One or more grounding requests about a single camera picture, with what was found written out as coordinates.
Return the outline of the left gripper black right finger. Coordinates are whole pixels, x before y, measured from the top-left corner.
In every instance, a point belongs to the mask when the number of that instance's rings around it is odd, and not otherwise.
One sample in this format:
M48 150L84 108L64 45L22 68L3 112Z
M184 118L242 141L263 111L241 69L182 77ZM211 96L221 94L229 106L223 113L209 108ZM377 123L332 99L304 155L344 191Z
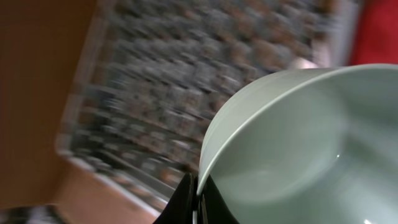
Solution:
M197 223L239 224L224 202L211 176L207 178L197 201Z

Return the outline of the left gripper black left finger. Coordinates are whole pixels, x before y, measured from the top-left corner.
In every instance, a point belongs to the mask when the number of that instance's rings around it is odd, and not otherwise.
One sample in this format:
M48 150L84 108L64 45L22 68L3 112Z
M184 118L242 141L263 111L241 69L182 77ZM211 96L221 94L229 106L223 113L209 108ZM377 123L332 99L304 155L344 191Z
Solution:
M185 174L154 224L192 224L196 200L196 177Z

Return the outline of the light green bowl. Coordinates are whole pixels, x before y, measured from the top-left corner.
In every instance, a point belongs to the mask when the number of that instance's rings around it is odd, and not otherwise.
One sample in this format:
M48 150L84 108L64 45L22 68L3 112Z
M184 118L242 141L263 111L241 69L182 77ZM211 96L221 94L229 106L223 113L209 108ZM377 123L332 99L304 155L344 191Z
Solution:
M397 66L286 70L239 90L203 141L240 223L397 222Z

